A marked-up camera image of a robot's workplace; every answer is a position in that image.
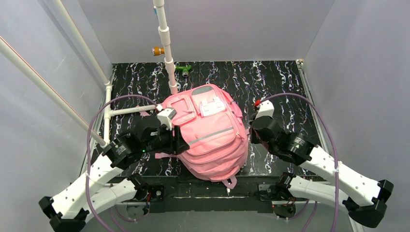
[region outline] green valve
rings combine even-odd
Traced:
[[[185,77],[185,78],[188,78],[191,68],[192,68],[191,65],[188,65],[188,66],[175,66],[176,70],[182,70],[182,76]]]

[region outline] black marble surface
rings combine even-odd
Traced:
[[[305,96],[304,87],[295,61],[228,61],[228,62],[180,62],[178,66],[192,65],[189,78],[176,73],[179,91],[204,84],[215,84],[231,94],[243,109],[243,121],[255,113],[253,104],[257,99],[276,93],[289,92]],[[123,63],[114,67],[112,99],[127,94],[141,94],[155,102],[163,102],[169,95],[168,77],[163,63]],[[307,103],[292,97],[280,97],[272,101],[274,118],[283,122],[288,131],[302,132],[314,143],[319,143],[317,129]],[[146,105],[137,99],[122,100],[112,109]],[[120,115],[111,120],[111,139],[122,130],[132,127],[140,118],[139,113]],[[93,159],[102,149],[97,145]],[[237,175],[279,176],[283,172],[312,174],[302,168],[279,160],[261,145],[249,146],[249,157]],[[155,159],[154,154],[145,154],[139,163],[131,165],[123,175],[139,173],[144,176],[192,176],[178,159]]]

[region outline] pink backpack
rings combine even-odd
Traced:
[[[163,108],[172,107],[174,125],[190,149],[177,157],[199,179],[236,185],[235,174],[248,157],[248,137],[242,111],[231,96],[216,85],[204,85],[168,97]],[[156,158],[175,157],[156,154]]]

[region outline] white pvc pipe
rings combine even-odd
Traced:
[[[168,72],[168,78],[169,78],[169,88],[171,90],[171,94],[176,94],[178,93],[177,89],[177,84],[175,80],[175,65],[174,65],[174,59],[172,58],[171,54],[171,40],[169,36],[169,27],[166,23],[166,17],[165,17],[165,10],[164,10],[164,0],[153,0],[154,6],[156,7],[157,10],[157,17],[158,17],[158,22],[160,26],[158,27],[158,33],[160,34],[161,37],[161,43],[162,46],[164,47],[165,50],[165,68]]]
[[[154,105],[145,105],[145,106],[137,106],[137,107],[128,108],[128,109],[112,110],[110,112],[110,115],[111,116],[124,115],[124,114],[131,114],[131,113],[136,113],[136,112],[141,112],[141,111],[149,111],[149,110],[155,110],[155,106]]]
[[[81,128],[85,131],[88,130],[88,123],[1,36],[0,52],[39,89],[41,89],[41,91],[51,98]],[[105,146],[105,141],[94,130],[91,131],[91,137],[100,145]]]
[[[111,91],[113,90],[113,86],[111,84],[108,84],[105,87],[105,103],[107,104],[109,101],[111,101]],[[104,141],[109,144],[110,143],[110,111],[111,107],[107,106],[104,109]]]
[[[78,31],[78,28],[75,26],[73,20],[71,19],[70,15],[68,14],[67,10],[65,9],[63,3],[61,0],[54,0],[56,3],[57,9],[59,10],[60,14],[63,16],[65,22],[69,26],[71,32],[73,32],[75,39],[77,40],[78,44],[81,46],[82,50],[84,50],[87,58],[90,60],[91,65],[93,68],[96,70],[99,78],[102,80],[104,85],[109,85],[110,81],[109,79],[105,76],[103,70],[99,66],[97,60],[95,59],[94,55],[91,53],[91,50],[89,49],[88,45],[84,41],[84,38],[81,36],[80,31]]]

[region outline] pink strap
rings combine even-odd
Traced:
[[[223,176],[213,176],[213,177],[210,178],[210,180],[211,181],[221,181],[226,187],[228,187],[230,189],[233,189],[233,188],[235,188],[235,185],[237,183],[235,174],[237,172],[239,172],[239,169],[240,169],[240,167],[236,166],[236,167],[232,168],[232,170],[228,174],[223,175]]]
[[[228,188],[230,188],[230,189],[235,188],[235,185],[236,185],[236,183],[238,182],[238,180],[236,179],[235,175],[229,177],[228,179],[231,180],[231,183],[230,183],[230,184],[229,184],[229,182],[228,182],[227,179],[226,179],[226,180],[222,180],[222,183],[223,183],[226,187],[228,187]]]
[[[149,113],[147,112],[147,111],[141,111],[141,112],[139,112],[140,113],[140,115],[142,116],[142,117],[144,117],[144,116],[149,116]]]
[[[176,155],[170,155],[170,154],[166,154],[166,153],[155,153],[155,158],[156,159],[161,159],[161,158],[165,158],[165,157],[171,157],[171,158],[175,158]]]

